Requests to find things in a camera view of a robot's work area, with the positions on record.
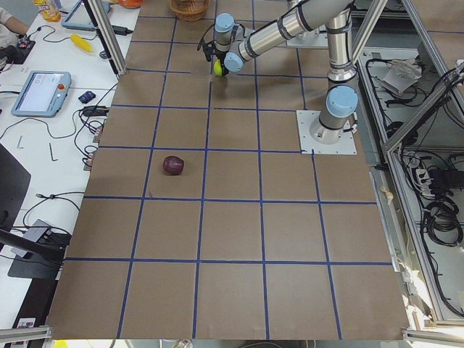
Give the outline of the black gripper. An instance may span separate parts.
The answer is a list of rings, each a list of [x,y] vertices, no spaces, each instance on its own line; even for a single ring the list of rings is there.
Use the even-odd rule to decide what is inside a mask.
[[[227,54],[227,46],[218,43],[216,40],[212,40],[208,43],[202,44],[202,51],[208,62],[211,62],[213,57],[216,57],[223,62]]]

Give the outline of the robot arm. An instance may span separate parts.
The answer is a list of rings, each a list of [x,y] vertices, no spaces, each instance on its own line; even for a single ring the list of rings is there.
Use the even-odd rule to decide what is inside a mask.
[[[357,71],[352,55],[352,1],[293,1],[279,18],[258,30],[237,23],[229,13],[219,14],[213,24],[214,38],[200,40],[198,50],[206,60],[217,58],[218,75],[238,73],[244,63],[286,44],[328,50],[329,71],[326,105],[310,126],[312,138],[325,145],[341,140],[354,114],[358,95]]]

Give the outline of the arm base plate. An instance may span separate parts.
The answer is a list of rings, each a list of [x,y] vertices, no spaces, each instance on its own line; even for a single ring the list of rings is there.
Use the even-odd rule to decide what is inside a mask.
[[[302,154],[357,155],[354,131],[346,120],[344,127],[329,130],[320,124],[319,110],[297,110],[297,127]]]
[[[294,48],[327,49],[327,33],[324,30],[300,33],[291,40],[288,40],[286,45]]]

